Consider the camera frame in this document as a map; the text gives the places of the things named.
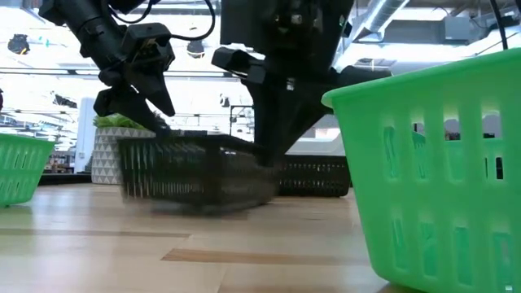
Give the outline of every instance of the green plant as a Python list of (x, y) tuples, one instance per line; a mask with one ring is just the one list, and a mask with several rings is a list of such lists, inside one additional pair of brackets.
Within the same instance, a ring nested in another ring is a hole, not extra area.
[[(154, 115), (161, 125), (167, 124), (158, 112), (154, 112)], [(97, 128), (122, 127), (129, 129), (145, 129), (142, 125), (132, 121), (131, 119), (121, 114), (113, 114), (106, 117), (96, 116), (94, 118), (94, 126)]]

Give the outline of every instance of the black cable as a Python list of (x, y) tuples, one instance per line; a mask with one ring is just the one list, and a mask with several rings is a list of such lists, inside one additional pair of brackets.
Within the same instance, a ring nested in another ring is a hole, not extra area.
[(496, 0), (490, 0), (490, 6), (494, 12), (494, 16), (496, 17), (497, 28), (499, 29), (499, 35), (501, 36), (501, 44), (503, 44), (503, 50), (508, 50), (508, 42), (506, 40), (505, 26), (501, 21), (501, 12), (499, 11), (499, 6), (497, 5)]
[(434, 9), (431, 11), (431, 12), (434, 12), (438, 9), (441, 9), (442, 11), (445, 11), (445, 13), (447, 14), (447, 16), (450, 16), (450, 13), (447, 11), (447, 9), (443, 8), (443, 7), (434, 7)]
[[(216, 16), (215, 16), (215, 10), (213, 9), (213, 5), (212, 5), (212, 2), (210, 0), (204, 0), (204, 2), (206, 3), (206, 5), (208, 6), (208, 9), (210, 10), (210, 15), (212, 16), (212, 24), (210, 24), (210, 28), (208, 29), (208, 31), (200, 36), (197, 36), (197, 37), (187, 37), (187, 36), (182, 36), (182, 35), (177, 35), (177, 34), (172, 34), (172, 36), (170, 36), (171, 38), (175, 38), (175, 39), (178, 39), (178, 40), (182, 40), (182, 41), (201, 41), (205, 38), (207, 38), (208, 36), (210, 36), (212, 33), (213, 33), (213, 30), (215, 29), (215, 24), (216, 24)], [(147, 9), (145, 10), (145, 12), (143, 12), (143, 15), (141, 15), (141, 17), (139, 17), (137, 20), (123, 20), (121, 19), (114, 10), (112, 10), (112, 8), (110, 7), (110, 5), (108, 4), (108, 0), (101, 0), (101, 8), (102, 8), (102, 13), (103, 13), (103, 17), (107, 18), (107, 19), (111, 19), (112, 16), (114, 16), (114, 18), (118, 19), (119, 21), (123, 22), (123, 23), (126, 23), (126, 24), (137, 24), (141, 21), (143, 21), (151, 12), (152, 10), (152, 1), (149, 1), (148, 2), (148, 6), (147, 6)]]
[(171, 38), (175, 38), (175, 39), (183, 40), (183, 41), (189, 41), (189, 42), (190, 41), (200, 41), (200, 40), (207, 38), (208, 36), (210, 36), (213, 33), (213, 29), (215, 28), (215, 21), (216, 21), (215, 20), (216, 19), (215, 11), (213, 10), (213, 5), (210, 0), (204, 0), (204, 2), (208, 6), (208, 9), (210, 10), (210, 15), (212, 16), (212, 24), (210, 24), (210, 28), (208, 29), (208, 31), (197, 37), (186, 37), (186, 36), (172, 34)]
[(112, 16), (114, 16), (115, 19), (121, 21), (122, 23), (124, 24), (138, 24), (140, 22), (142, 22), (144, 19), (146, 19), (146, 17), (150, 14), (150, 11), (152, 10), (152, 1), (149, 1), (148, 2), (148, 6), (147, 6), (147, 9), (143, 12), (143, 14), (136, 20), (124, 20), (122, 19), (121, 17), (119, 17), (117, 15), (117, 13), (112, 9), (112, 8), (109, 8), (109, 11), (110, 13), (112, 14)]
[(482, 29), (489, 29), (487, 27), (484, 27), (483, 25), (479, 24), (475, 19), (473, 18), (470, 18), (470, 20), (475, 24), (475, 26), (477, 26), (478, 28), (482, 28)]

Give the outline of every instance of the plastic basket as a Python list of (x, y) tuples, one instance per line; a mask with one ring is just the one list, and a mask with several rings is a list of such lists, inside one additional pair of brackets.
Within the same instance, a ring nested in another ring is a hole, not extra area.
[[(382, 278), (427, 292), (521, 291), (519, 68), (514, 49), (325, 94)], [(492, 112), (502, 136), (486, 139)], [(460, 140), (445, 140), (447, 119)]]
[(118, 141), (124, 196), (199, 208), (248, 208), (278, 192), (278, 173), (257, 147), (228, 135)]
[(278, 195), (340, 197), (350, 184), (344, 156), (285, 155)]
[(0, 207), (26, 203), (33, 198), (54, 145), (0, 134)]

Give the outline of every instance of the potted plant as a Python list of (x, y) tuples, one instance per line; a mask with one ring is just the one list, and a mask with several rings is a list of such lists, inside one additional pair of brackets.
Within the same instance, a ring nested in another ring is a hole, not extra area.
[[(166, 122), (155, 114), (161, 124)], [(117, 140), (119, 138), (153, 138), (155, 134), (140, 124), (120, 114), (94, 118), (96, 134), (92, 153), (92, 182), (95, 184), (120, 184), (120, 165)]]

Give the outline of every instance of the pipe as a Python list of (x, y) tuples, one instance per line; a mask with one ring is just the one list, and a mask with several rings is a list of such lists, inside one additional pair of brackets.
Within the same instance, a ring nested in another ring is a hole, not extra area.
[(371, 0), (367, 7), (364, 28), (355, 41), (372, 33), (382, 32), (391, 23), (395, 13), (408, 3), (409, 0)]

